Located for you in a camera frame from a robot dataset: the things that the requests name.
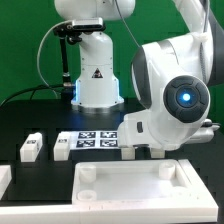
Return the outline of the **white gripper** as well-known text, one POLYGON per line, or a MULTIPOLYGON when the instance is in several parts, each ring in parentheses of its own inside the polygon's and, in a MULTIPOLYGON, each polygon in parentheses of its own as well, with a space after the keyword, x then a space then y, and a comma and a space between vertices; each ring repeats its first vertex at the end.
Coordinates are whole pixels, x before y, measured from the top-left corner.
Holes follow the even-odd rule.
POLYGON ((221 127, 220 123, 213 122, 210 119, 205 119, 202 126, 199 128, 199 130, 195 133, 196 142, 197 143, 205 143, 210 142, 215 132, 221 127))

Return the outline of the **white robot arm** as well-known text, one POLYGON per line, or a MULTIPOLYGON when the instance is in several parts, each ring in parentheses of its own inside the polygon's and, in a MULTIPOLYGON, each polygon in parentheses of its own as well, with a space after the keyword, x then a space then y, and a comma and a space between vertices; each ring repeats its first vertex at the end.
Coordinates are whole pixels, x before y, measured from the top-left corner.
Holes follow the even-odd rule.
MULTIPOLYGON (((224 81, 224 30, 210 0, 172 0, 189 32, 140 46, 132 59, 132 83, 142 111, 127 114, 118 127, 118 146, 176 150, 206 121, 208 87, 224 81)), ((81 75, 71 104, 107 110, 123 102, 113 74, 111 39, 105 20, 130 16, 135 0, 54 0, 66 20, 65 34, 80 44, 81 75)))

